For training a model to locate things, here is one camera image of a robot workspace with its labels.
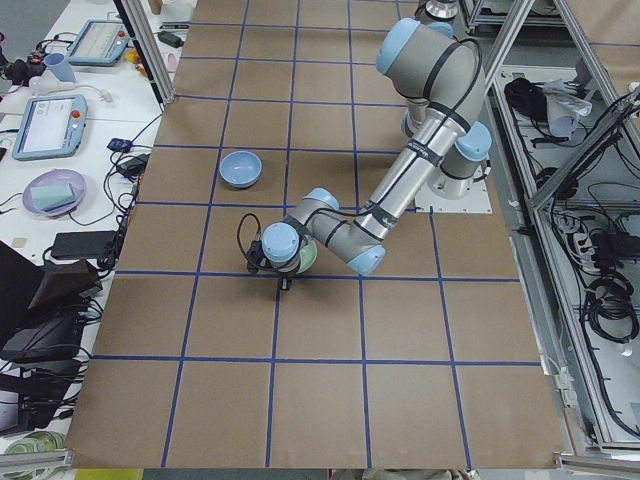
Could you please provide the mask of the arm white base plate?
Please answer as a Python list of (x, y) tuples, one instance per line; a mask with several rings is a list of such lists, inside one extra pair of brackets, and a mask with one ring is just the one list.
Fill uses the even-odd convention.
[(486, 182), (473, 178), (457, 180), (439, 175), (425, 184), (414, 199), (417, 210), (441, 214), (491, 214)]

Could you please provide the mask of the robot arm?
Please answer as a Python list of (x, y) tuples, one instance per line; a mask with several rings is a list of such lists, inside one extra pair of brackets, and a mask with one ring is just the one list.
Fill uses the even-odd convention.
[(370, 275), (382, 262), (385, 237), (409, 203), (441, 169), (456, 140), (478, 119), (485, 96), (480, 47), (403, 18), (387, 33), (376, 59), (377, 70), (404, 98), (424, 104), (424, 112), (390, 170), (362, 212), (342, 213), (337, 199), (315, 188), (281, 221), (261, 234), (263, 270), (279, 277), (288, 290), (301, 268), (300, 252), (321, 244), (350, 269)]
[(429, 21), (450, 22), (458, 14), (457, 0), (420, 0), (414, 17), (423, 23)]

